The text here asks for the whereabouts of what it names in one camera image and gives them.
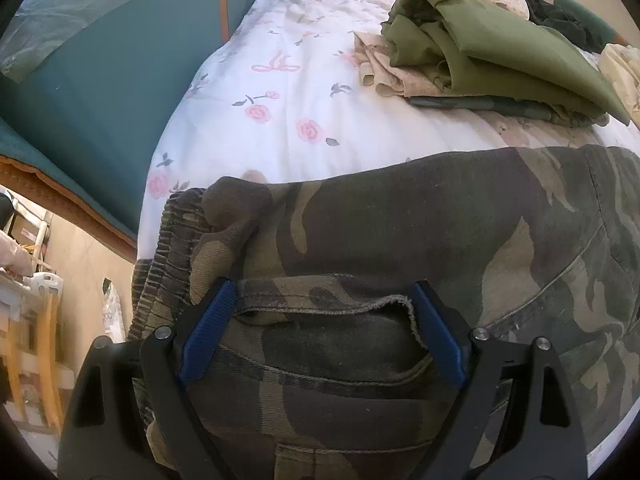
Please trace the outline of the camouflage pants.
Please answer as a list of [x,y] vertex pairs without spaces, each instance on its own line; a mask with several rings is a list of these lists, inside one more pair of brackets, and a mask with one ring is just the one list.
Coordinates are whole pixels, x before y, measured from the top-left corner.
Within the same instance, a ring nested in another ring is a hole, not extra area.
[[639,159],[445,153],[324,181],[222,178],[167,201],[129,335],[217,278],[238,302],[189,398],[240,479],[405,479],[454,388],[419,333],[426,281],[472,326],[552,341],[588,448],[639,397]]

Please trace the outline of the dark green folded garment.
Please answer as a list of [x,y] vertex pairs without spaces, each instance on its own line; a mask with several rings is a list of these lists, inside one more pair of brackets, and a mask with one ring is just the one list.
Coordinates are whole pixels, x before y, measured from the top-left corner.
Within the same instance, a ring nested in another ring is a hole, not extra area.
[[503,116],[513,116],[551,122],[552,124],[582,128],[592,125],[607,126],[608,114],[597,114],[590,118],[578,112],[572,112],[562,106],[551,106],[535,101],[518,101],[498,96],[412,96],[408,102],[417,107],[431,110],[472,110],[472,112],[495,112]]

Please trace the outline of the cream bear print duvet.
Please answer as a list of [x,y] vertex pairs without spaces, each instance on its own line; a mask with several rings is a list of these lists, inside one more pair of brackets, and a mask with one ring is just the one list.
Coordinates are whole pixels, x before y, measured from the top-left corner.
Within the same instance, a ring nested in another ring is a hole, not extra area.
[[639,128],[640,50],[621,44],[608,44],[600,55],[598,66]]

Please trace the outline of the teal bed footboard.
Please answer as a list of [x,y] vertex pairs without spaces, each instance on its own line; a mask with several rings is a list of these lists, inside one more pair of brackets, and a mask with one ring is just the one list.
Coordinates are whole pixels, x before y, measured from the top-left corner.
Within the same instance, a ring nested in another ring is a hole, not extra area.
[[126,259],[152,154],[255,0],[1,0],[1,182]]

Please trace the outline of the white floral bed sheet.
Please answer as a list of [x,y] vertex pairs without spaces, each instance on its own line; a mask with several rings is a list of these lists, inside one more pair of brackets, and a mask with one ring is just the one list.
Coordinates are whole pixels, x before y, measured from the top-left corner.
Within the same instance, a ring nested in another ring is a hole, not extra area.
[[634,125],[567,129],[494,112],[424,110],[359,79],[356,32],[395,0],[256,0],[195,73],[151,158],[138,255],[152,256],[168,196],[224,176],[319,180],[442,152],[506,146],[639,147]]

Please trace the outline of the olive green folded garment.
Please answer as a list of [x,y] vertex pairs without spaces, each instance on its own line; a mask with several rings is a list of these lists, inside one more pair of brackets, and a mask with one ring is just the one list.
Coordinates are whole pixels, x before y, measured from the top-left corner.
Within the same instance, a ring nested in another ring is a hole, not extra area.
[[493,3],[396,0],[382,36],[393,66],[415,68],[447,96],[495,96],[630,122],[612,84],[559,32]]

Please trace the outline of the beige folded garment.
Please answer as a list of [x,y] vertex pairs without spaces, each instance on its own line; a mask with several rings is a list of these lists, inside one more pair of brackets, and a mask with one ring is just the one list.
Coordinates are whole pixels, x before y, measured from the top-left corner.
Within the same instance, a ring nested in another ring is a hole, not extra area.
[[391,66],[388,47],[381,35],[354,32],[354,43],[360,84],[373,87],[380,96],[440,98],[444,95],[420,70]]

